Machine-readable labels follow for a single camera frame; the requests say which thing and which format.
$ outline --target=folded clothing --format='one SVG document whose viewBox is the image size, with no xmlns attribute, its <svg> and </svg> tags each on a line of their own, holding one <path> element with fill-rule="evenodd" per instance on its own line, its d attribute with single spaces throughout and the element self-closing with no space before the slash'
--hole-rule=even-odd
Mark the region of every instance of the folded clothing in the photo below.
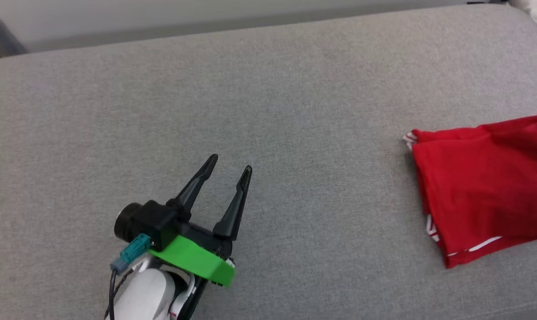
<svg viewBox="0 0 537 320">
<path fill-rule="evenodd" d="M 447 268 L 537 239 L 537 116 L 404 139 Z"/>
</svg>

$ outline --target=green bracket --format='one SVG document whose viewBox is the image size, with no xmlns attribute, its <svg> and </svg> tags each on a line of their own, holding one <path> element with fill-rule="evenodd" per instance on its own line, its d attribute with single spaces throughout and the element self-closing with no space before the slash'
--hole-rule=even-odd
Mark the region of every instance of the green bracket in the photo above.
<svg viewBox="0 0 537 320">
<path fill-rule="evenodd" d="M 235 268 L 225 260 L 182 236 L 175 237 L 161 252 L 149 250 L 149 253 L 175 267 L 226 287 L 229 287 L 235 275 Z"/>
</svg>

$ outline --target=red cloth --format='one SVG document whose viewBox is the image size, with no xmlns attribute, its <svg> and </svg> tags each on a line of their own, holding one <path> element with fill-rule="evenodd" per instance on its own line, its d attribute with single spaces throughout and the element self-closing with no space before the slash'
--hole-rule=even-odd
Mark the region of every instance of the red cloth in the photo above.
<svg viewBox="0 0 537 320">
<path fill-rule="evenodd" d="M 537 239 L 537 116 L 413 134 L 430 233 L 447 268 Z"/>
</svg>

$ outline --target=gray fabric surface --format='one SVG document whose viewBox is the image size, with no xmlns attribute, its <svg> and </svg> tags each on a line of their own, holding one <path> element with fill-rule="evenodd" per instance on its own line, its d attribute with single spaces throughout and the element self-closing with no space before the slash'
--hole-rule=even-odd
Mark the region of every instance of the gray fabric surface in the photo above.
<svg viewBox="0 0 537 320">
<path fill-rule="evenodd" d="M 1 59 L 0 318 L 101 317 L 117 212 L 213 152 L 196 223 L 254 174 L 196 320 L 537 318 L 537 241 L 445 270 L 400 140 L 536 114 L 537 26 L 502 6 Z"/>
</svg>

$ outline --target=teal connector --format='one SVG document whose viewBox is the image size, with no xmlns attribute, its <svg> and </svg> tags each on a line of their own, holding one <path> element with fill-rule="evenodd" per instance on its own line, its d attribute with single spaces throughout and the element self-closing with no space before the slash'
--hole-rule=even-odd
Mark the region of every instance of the teal connector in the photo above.
<svg viewBox="0 0 537 320">
<path fill-rule="evenodd" d="M 152 241 L 148 235 L 144 233 L 139 234 L 120 252 L 120 258 L 110 264 L 110 269 L 120 275 L 128 269 L 128 265 L 150 249 L 151 243 Z"/>
</svg>

